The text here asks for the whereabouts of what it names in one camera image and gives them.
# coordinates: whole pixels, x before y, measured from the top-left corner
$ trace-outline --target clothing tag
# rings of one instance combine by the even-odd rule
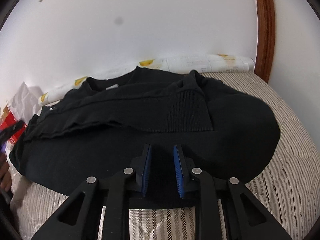
[[[111,87],[107,87],[106,90],[113,89],[119,87],[118,84],[112,85]]]

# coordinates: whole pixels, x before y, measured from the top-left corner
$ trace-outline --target brown wooden trim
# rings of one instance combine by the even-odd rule
[[[276,16],[273,0],[257,0],[258,46],[254,73],[268,83],[276,40]]]

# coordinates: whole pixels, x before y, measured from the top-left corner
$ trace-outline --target crumpled white paper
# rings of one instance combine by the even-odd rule
[[[28,86],[23,82],[17,93],[8,103],[8,108],[15,119],[22,119],[26,124],[36,114],[41,106],[38,104],[38,98],[30,92]]]

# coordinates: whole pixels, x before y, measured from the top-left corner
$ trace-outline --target red object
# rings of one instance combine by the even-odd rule
[[[0,130],[3,130],[11,125],[14,125],[17,122],[17,120],[15,119],[15,117],[13,116],[13,114],[11,112],[9,112],[9,114],[7,115],[7,117],[4,119],[4,122],[0,125]],[[10,138],[10,142],[15,144],[20,135],[24,132],[24,130],[26,129],[27,125],[24,124],[24,126],[17,131],[14,135],[11,136]]]

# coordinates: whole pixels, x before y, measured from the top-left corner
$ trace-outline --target bed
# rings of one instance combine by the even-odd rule
[[[289,106],[252,72],[204,73],[206,77],[262,99],[273,110],[281,130],[275,154],[264,171],[246,184],[293,240],[303,239],[320,215],[320,157],[308,132]],[[28,181],[11,167],[14,193],[11,209],[24,240],[33,234],[67,196]],[[103,223],[104,210],[100,221]],[[220,221],[226,239],[222,207]],[[130,239],[195,237],[195,209],[130,210]]]

